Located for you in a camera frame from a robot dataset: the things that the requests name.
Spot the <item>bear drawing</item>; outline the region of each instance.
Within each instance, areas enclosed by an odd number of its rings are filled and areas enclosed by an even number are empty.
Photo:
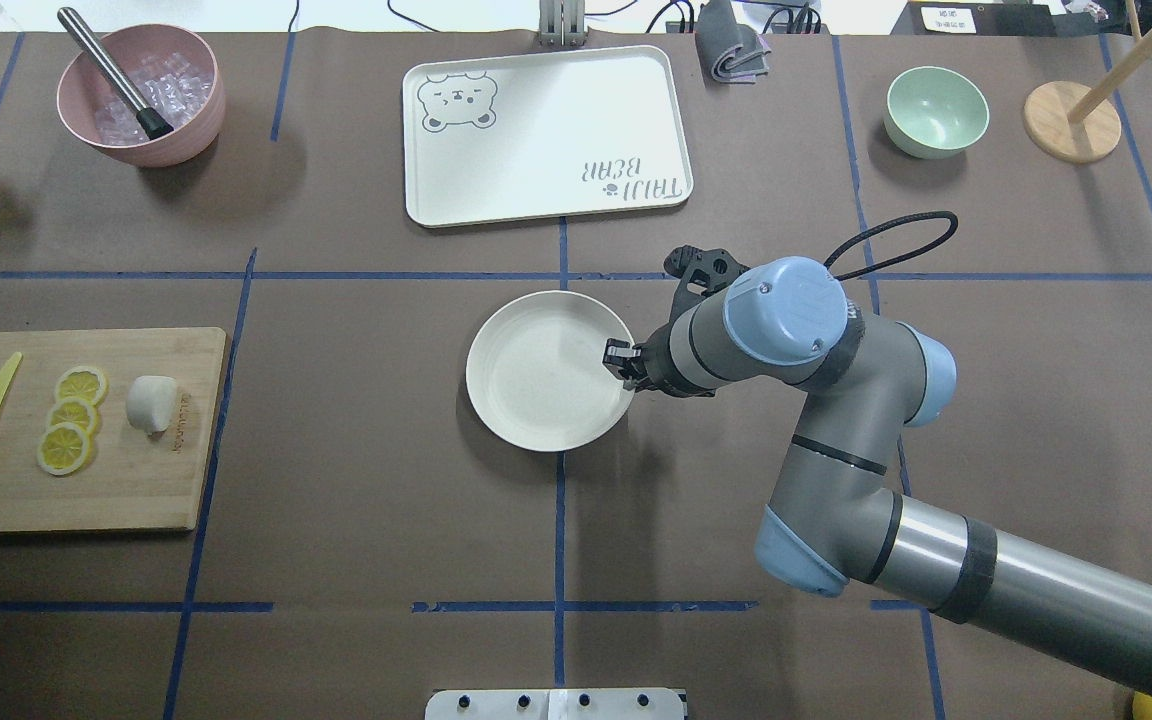
[[[429,76],[417,88],[416,99],[425,106],[420,126],[430,132],[440,132],[447,126],[473,123],[488,128],[495,122],[492,100],[497,83],[485,71],[457,76]]]

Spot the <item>white plate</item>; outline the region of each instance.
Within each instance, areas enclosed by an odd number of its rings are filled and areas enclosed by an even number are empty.
[[[526,450],[570,450],[626,415],[634,392],[602,365],[607,338],[634,342],[611,306],[578,291],[535,291],[479,328],[465,363],[473,409]]]
[[[426,227],[660,209],[692,188],[669,59],[646,45],[416,65],[403,170]]]

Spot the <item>white label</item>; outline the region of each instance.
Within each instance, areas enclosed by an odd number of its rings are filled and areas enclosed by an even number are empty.
[[[932,32],[975,35],[972,10],[967,8],[923,8],[923,26]]]

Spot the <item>blue joint cap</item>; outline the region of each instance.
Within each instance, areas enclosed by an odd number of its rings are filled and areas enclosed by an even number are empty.
[[[763,525],[758,529],[755,558],[773,578],[809,593],[839,597],[847,577],[833,569],[794,533],[771,507],[763,509]]]
[[[950,403],[952,397],[954,397],[954,388],[958,384],[958,366],[954,363],[950,348],[915,331],[910,325],[905,325],[905,329],[914,333],[914,340],[918,341],[918,347],[923,350],[923,365],[927,369],[923,404],[918,407],[918,412],[914,414],[912,418],[905,420],[908,427],[916,429],[940,418],[941,410],[945,410],[945,407]]]
[[[847,296],[826,266],[781,258],[749,270],[723,297],[728,338],[756,361],[801,365],[818,361],[847,328]]]

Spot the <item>pink bowl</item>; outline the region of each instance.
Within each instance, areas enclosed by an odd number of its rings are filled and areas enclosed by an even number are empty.
[[[168,135],[136,145],[105,145],[96,129],[94,114],[104,108],[114,91],[92,59],[81,53],[65,68],[60,85],[56,86],[60,122],[65,123],[69,132],[74,132],[74,137],[109,158],[141,168],[164,168],[183,162],[211,145],[225,120],[225,85],[220,81],[217,55],[200,37],[182,26],[143,24],[111,32],[101,38],[101,45],[105,45],[111,58],[114,58],[124,73],[131,73],[145,55],[168,56],[179,53],[189,63],[204,70],[210,69],[215,75],[215,81],[212,82],[211,94],[198,114]]]

